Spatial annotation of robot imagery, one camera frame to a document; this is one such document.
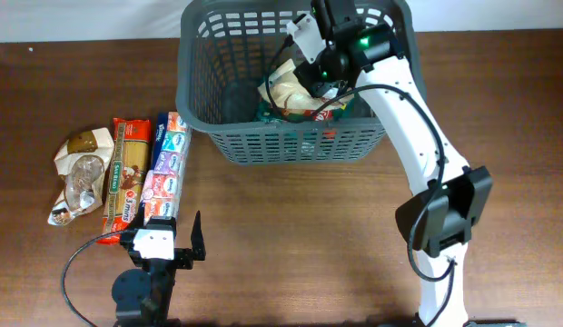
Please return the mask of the green Nescafe coffee bag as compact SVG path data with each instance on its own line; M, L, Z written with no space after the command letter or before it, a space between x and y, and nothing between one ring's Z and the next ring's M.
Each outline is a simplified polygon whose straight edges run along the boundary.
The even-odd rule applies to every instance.
M257 107L257 112L253 118L254 122L263 123L301 123L309 121L309 117L314 113L314 110L305 110L293 112L288 109L278 109L274 111L272 105L261 100ZM314 116L314 121L338 121L341 118L353 118L355 115L354 108L350 104L343 104L339 108L330 109L329 111L322 111Z

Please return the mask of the orange San Remo spaghetti pack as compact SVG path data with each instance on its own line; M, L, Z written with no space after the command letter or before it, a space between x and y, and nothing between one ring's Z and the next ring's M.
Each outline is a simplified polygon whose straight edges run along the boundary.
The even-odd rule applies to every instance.
M125 230L136 216L148 171L150 142L149 120L114 118L114 150L102 234Z

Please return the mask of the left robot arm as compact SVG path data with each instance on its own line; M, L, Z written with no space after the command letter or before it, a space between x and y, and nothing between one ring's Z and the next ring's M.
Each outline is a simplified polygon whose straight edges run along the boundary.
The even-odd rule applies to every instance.
M202 216L197 212L191 231L191 246L175 246L177 219L153 216L144 219L140 210L126 229L120 244L134 264L114 281L111 295L116 303L117 326L180 326L169 316L176 272L191 270L206 258Z

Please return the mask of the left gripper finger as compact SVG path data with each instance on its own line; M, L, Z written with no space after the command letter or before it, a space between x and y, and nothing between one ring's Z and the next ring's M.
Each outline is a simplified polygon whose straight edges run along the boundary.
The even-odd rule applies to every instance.
M194 217L193 229L191 232L191 244L193 251L193 259L195 261L205 260L205 244L202 234L201 212L197 211Z
M127 230L136 230L144 227L144 210L145 204L140 203L138 205L138 210L135 217L131 220L131 222L127 225Z

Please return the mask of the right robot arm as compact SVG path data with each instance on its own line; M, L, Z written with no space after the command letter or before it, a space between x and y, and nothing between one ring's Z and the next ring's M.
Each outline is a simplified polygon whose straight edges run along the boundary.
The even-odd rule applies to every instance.
M313 1L286 29L285 43L306 59L296 72L300 83L310 93L346 84L337 97L358 95L400 158L412 196L395 219L420 278L420 324L468 326L464 261L492 179L486 167L470 167L430 112L414 72L409 26L371 25L352 1Z

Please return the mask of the beige paper snack bag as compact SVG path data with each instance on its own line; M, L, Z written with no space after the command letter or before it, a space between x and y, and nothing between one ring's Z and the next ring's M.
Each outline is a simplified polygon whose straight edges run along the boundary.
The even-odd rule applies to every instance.
M295 68L293 60L288 59L270 75L270 92L279 109L288 109L298 113L305 110L314 110L315 112L320 106L337 95L338 89L332 88L322 98L312 97L293 73ZM258 92L262 100L271 103L265 84L258 87Z

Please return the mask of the Kleenex tissue multipack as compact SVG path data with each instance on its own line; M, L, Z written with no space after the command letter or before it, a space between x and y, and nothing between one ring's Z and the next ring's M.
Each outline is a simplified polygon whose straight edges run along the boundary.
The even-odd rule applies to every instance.
M154 217L177 218L192 130L177 112L159 114L153 158L140 200L143 224Z

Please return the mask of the brown white cookie bag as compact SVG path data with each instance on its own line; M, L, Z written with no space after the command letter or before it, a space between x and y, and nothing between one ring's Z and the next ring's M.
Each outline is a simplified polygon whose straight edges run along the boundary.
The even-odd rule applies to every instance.
M108 128L74 134L54 157L64 188L49 213L47 222L65 226L103 205L104 177L114 150Z

